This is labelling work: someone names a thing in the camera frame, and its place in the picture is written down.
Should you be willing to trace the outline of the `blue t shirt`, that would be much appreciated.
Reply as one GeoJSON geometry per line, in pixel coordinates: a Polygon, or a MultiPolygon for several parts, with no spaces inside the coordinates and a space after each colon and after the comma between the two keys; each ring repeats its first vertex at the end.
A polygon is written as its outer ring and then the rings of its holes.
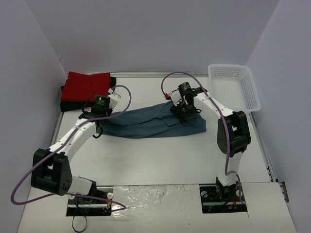
{"type": "Polygon", "coordinates": [[[185,123],[170,112],[173,103],[126,111],[103,125],[103,134],[130,139],[181,137],[205,133],[206,121],[195,114],[185,123]]]}

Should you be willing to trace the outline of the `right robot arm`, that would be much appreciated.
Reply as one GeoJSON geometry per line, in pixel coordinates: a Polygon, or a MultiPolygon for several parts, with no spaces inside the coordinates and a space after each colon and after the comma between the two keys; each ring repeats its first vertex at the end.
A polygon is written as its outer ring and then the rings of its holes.
{"type": "Polygon", "coordinates": [[[216,177],[215,193],[218,199],[227,200],[237,187],[240,161],[251,142],[246,114],[225,107],[204,88],[192,88],[188,82],[180,84],[176,91],[178,100],[170,111],[181,123],[190,121],[199,113],[204,113],[217,123],[217,145],[225,154],[225,165],[216,177]]]}

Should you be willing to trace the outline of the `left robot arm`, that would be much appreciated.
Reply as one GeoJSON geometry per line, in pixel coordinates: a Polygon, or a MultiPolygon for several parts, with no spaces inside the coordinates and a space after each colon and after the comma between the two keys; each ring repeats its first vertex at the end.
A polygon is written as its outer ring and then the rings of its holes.
{"type": "Polygon", "coordinates": [[[120,96],[116,94],[97,96],[91,111],[83,111],[74,126],[59,141],[48,149],[38,149],[33,156],[35,169],[31,174],[31,186],[59,196],[79,194],[85,202],[94,202],[98,197],[96,182],[73,176],[70,162],[104,122],[91,120],[110,116],[119,101],[120,96]]]}

